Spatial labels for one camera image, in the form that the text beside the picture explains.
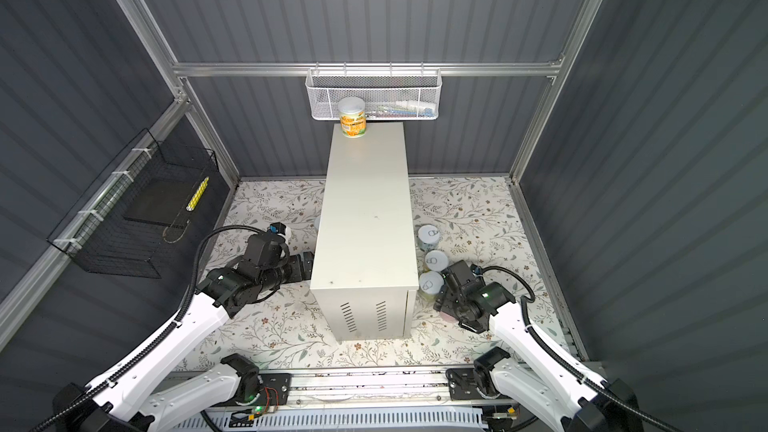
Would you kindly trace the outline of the green orange label can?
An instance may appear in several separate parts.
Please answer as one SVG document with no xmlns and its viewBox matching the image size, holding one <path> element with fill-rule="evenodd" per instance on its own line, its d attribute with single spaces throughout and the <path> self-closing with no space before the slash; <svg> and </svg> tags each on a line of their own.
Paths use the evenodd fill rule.
<svg viewBox="0 0 768 432">
<path fill-rule="evenodd" d="M 366 133 L 365 102 L 359 97 L 346 97 L 338 104 L 341 131 L 348 138 L 359 138 Z"/>
</svg>

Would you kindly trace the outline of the pink label can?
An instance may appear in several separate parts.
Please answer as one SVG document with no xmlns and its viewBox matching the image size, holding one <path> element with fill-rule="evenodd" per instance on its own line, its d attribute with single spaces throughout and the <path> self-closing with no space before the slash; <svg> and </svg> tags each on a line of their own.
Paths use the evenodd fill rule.
<svg viewBox="0 0 768 432">
<path fill-rule="evenodd" d="M 453 316 L 451 316 L 450 314 L 448 314 L 447 312 L 444 312 L 444 311 L 440 311 L 439 312 L 439 317 L 442 318 L 443 320 L 445 320 L 446 322 L 449 322 L 449 323 L 456 323 L 457 322 L 456 318 L 454 318 Z"/>
</svg>

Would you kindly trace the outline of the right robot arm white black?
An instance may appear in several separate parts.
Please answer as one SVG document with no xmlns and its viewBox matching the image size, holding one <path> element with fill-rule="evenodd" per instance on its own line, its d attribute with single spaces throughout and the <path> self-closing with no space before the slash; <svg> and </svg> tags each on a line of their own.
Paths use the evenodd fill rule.
<svg viewBox="0 0 768 432">
<path fill-rule="evenodd" d="M 465 261 L 420 275 L 421 292 L 435 299 L 435 311 L 467 331 L 488 332 L 498 346 L 469 368 L 451 368 L 446 377 L 455 400 L 509 398 L 530 418 L 553 431 L 641 431 L 673 425 L 640 409 L 623 381 L 608 381 L 575 359 L 536 325 L 529 315 L 536 295 L 530 285 L 515 296 L 503 285 L 486 282 L 486 269 Z"/>
</svg>

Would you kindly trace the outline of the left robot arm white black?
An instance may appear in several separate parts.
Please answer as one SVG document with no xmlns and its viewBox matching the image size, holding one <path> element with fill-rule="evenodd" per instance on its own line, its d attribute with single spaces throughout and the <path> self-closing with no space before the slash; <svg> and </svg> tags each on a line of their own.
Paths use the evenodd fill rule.
<svg viewBox="0 0 768 432">
<path fill-rule="evenodd" d="M 244 253 L 199 278 L 203 249 L 225 230 L 213 229 L 196 248 L 193 277 L 175 314 L 86 385 L 64 387 L 54 397 L 52 415 L 36 430 L 168 431 L 194 415 L 209 422 L 207 411 L 217 404 L 232 402 L 249 418 L 279 406 L 278 390 L 265 384 L 259 367 L 239 353 L 182 384 L 157 389 L 192 349 L 246 306 L 312 276 L 313 253 L 291 254 L 290 230 L 277 222 L 266 229 L 247 227 Z"/>
</svg>

